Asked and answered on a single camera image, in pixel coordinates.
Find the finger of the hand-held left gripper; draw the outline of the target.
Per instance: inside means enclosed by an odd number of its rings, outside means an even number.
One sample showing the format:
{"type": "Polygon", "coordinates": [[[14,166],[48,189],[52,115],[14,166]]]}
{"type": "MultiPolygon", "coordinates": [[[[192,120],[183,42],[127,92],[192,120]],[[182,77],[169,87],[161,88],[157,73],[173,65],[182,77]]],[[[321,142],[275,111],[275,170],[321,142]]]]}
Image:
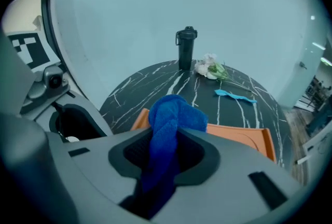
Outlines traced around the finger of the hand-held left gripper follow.
{"type": "Polygon", "coordinates": [[[75,92],[67,92],[51,106],[51,132],[64,142],[77,142],[113,135],[109,125],[95,106],[75,92]]]}

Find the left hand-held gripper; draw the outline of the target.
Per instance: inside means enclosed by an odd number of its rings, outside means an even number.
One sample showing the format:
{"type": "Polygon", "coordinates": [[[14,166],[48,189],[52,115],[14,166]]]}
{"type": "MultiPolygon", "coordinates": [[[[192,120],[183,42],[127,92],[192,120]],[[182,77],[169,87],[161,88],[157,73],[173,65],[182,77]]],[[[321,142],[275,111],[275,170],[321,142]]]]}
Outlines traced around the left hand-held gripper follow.
{"type": "Polygon", "coordinates": [[[47,106],[70,89],[68,81],[63,77],[64,72],[60,69],[61,61],[42,32],[14,32],[9,33],[8,37],[18,56],[34,76],[20,114],[47,106]]]}

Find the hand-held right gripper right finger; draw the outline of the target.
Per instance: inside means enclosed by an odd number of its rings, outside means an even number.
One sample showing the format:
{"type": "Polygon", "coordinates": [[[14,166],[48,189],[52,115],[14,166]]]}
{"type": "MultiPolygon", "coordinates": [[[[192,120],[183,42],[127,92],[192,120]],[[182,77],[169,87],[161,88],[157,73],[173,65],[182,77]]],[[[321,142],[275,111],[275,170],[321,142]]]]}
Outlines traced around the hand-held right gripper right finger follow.
{"type": "Polygon", "coordinates": [[[219,166],[205,182],[177,187],[154,223],[246,223],[271,211],[249,175],[265,173],[290,199],[301,185],[283,168],[245,144],[192,129],[180,129],[198,142],[210,143],[219,166]]]}

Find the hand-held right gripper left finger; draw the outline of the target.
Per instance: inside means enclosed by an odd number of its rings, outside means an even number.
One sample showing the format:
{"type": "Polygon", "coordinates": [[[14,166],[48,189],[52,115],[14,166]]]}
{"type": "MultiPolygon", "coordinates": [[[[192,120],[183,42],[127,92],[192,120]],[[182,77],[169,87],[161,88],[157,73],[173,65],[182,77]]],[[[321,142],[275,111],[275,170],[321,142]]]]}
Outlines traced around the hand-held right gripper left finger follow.
{"type": "Polygon", "coordinates": [[[138,129],[74,143],[46,133],[54,164],[74,204],[74,223],[149,222],[119,206],[134,192],[136,180],[121,176],[108,159],[115,145],[149,131],[138,129]]]}

